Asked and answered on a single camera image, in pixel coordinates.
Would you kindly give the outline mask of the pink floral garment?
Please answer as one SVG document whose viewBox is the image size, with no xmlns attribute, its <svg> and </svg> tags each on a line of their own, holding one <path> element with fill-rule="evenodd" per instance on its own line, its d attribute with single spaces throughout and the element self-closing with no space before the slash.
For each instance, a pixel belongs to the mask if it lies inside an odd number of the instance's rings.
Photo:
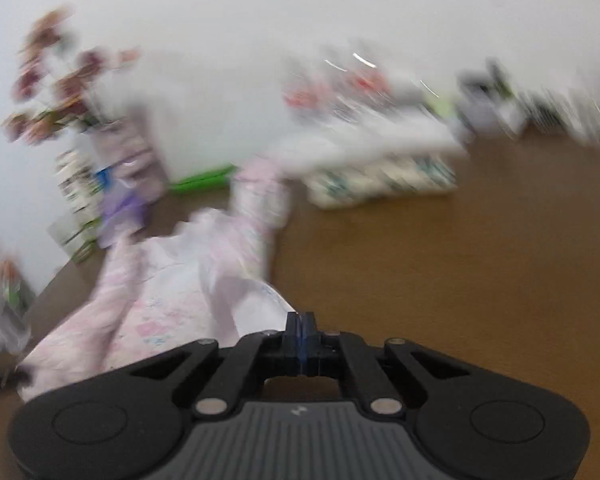
<svg viewBox="0 0 600 480">
<path fill-rule="evenodd" d="M 294 309 L 268 282 L 268 265 L 288 205 L 283 171 L 254 158 L 233 177 L 226 208 L 198 210 L 169 236 L 122 235 L 91 297 L 21 362 L 21 400 L 194 340 L 230 347 L 282 330 Z"/>
</svg>

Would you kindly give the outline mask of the white teal patterned storage bag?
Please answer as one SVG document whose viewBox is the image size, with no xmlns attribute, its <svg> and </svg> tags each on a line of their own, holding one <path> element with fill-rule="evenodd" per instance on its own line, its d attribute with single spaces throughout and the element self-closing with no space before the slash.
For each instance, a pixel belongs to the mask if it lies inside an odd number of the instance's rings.
<svg viewBox="0 0 600 480">
<path fill-rule="evenodd" d="M 444 157 L 388 157 L 361 166 L 321 170 L 303 179 L 308 201 L 321 209 L 358 206 L 402 195 L 449 194 L 455 171 Z"/>
</svg>

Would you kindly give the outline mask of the green rolled mat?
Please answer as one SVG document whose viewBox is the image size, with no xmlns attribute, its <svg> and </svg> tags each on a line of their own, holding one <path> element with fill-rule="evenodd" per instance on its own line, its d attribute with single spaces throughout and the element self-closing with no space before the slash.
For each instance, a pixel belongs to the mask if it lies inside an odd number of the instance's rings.
<svg viewBox="0 0 600 480">
<path fill-rule="evenodd" d="M 227 188 L 230 185 L 230 178 L 234 174 L 236 167 L 228 165 L 221 168 L 194 174 L 181 181 L 170 185 L 170 192 L 174 194 L 189 194 L 216 190 L 217 188 Z"/>
</svg>

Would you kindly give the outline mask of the purple tissue box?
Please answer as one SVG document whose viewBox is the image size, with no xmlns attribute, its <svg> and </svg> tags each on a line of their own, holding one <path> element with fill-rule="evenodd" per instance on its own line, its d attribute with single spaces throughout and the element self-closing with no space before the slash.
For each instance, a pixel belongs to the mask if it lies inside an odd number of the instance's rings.
<svg viewBox="0 0 600 480">
<path fill-rule="evenodd" d="M 123 234 L 133 234 L 146 226 L 147 205 L 128 182 L 114 180 L 102 201 L 102 218 L 97 243 L 102 249 L 112 246 Z"/>
</svg>

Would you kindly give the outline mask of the clear red printed plastic bag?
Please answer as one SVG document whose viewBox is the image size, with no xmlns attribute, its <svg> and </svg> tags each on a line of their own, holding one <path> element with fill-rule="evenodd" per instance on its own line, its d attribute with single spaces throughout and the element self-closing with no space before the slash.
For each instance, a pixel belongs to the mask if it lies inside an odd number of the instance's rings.
<svg viewBox="0 0 600 480">
<path fill-rule="evenodd" d="M 391 78 L 362 46 L 326 46 L 314 58 L 290 56 L 283 62 L 282 76 L 282 99 L 300 124 L 359 122 L 367 113 L 392 117 L 410 110 L 436 111 L 437 95 L 423 81 L 409 74 Z"/>
</svg>

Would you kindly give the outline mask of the pink artificial flower bouquet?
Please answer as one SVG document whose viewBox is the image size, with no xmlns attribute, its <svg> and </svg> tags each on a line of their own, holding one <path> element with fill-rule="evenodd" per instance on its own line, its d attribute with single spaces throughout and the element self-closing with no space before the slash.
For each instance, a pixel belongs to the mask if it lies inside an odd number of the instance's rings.
<svg viewBox="0 0 600 480">
<path fill-rule="evenodd" d="M 12 84 L 18 108 L 1 124 L 10 143 L 40 145 L 69 129 L 90 133 L 119 119 L 106 110 L 102 80 L 132 70 L 140 50 L 80 50 L 67 25 L 70 16 L 68 6 L 58 6 L 38 18 L 24 36 Z"/>
</svg>

